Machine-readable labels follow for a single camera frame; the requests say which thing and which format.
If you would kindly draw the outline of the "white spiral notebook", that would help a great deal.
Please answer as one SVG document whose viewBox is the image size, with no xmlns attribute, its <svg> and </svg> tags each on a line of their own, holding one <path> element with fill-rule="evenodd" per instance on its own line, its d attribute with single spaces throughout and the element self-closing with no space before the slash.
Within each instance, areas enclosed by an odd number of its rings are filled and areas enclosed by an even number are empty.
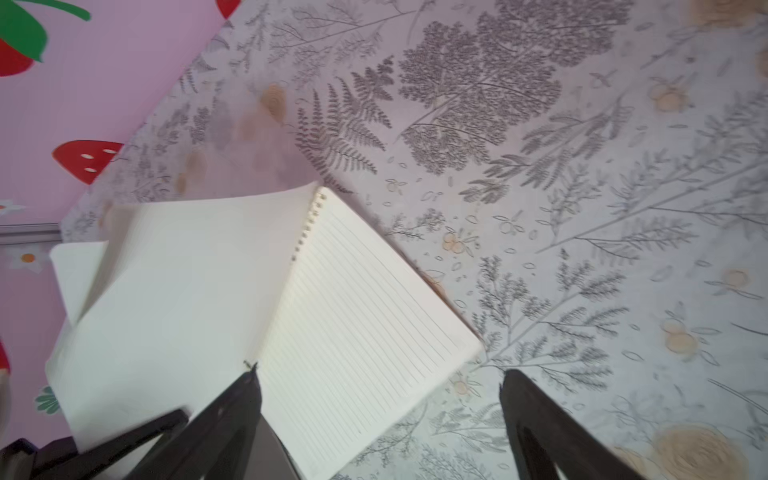
<svg viewBox="0 0 768 480">
<path fill-rule="evenodd" d="M 255 367 L 301 477 L 328 479 L 481 342 L 333 191 L 121 205 L 50 254 L 67 320 L 46 377 L 90 448 Z"/>
</svg>

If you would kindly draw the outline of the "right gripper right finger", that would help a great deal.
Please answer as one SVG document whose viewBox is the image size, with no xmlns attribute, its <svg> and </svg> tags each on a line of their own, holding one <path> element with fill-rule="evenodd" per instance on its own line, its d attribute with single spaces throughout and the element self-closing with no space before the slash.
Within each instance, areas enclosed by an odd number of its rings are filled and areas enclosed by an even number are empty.
<svg viewBox="0 0 768 480">
<path fill-rule="evenodd" d="M 523 372 L 504 373 L 499 400 L 521 479 L 642 479 Z"/>
</svg>

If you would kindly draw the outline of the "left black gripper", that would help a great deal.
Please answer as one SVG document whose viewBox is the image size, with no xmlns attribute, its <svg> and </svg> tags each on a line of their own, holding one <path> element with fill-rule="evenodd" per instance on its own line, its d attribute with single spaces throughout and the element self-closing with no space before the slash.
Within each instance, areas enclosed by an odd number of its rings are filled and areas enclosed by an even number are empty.
<svg viewBox="0 0 768 480">
<path fill-rule="evenodd" d="M 188 422 L 176 409 L 83 452 L 72 437 L 41 448 L 21 438 L 1 450 L 1 479 L 93 479 L 147 443 L 167 443 Z"/>
</svg>

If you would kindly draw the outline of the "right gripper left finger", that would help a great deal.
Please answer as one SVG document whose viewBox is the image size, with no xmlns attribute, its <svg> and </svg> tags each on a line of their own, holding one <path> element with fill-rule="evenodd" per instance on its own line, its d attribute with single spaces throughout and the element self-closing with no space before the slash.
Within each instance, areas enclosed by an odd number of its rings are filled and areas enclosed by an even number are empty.
<svg viewBox="0 0 768 480">
<path fill-rule="evenodd" d="M 158 442 L 129 479 L 242 479 L 261 418 L 257 366 L 237 378 L 194 419 L 181 409 L 142 425 Z"/>
</svg>

